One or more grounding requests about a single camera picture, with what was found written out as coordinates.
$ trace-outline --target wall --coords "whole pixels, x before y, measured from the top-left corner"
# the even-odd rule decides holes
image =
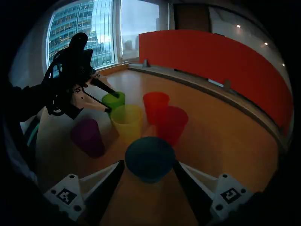
[[[290,92],[292,92],[289,75],[285,67],[282,65],[283,60],[281,55],[268,37],[265,37],[264,35],[260,34],[260,32],[256,31],[251,24],[246,24],[242,18],[236,17],[237,19],[235,21],[232,20],[233,23],[231,24],[223,21],[216,9],[209,7],[209,11],[212,33],[218,33],[226,36],[227,38],[239,41],[240,43],[243,43],[258,52],[278,70]]]

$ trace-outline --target red wall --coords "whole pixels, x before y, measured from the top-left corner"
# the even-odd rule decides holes
[[[273,65],[249,47],[221,35],[191,30],[139,34],[140,63],[174,68],[224,83],[256,103],[288,131],[290,91]]]

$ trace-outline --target building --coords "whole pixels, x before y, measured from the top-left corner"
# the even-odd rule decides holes
[[[56,11],[49,30],[49,64],[55,54],[68,47],[73,35],[79,32],[88,35],[85,49],[93,49],[93,68],[114,63],[109,28],[111,3],[112,0],[72,3]]]

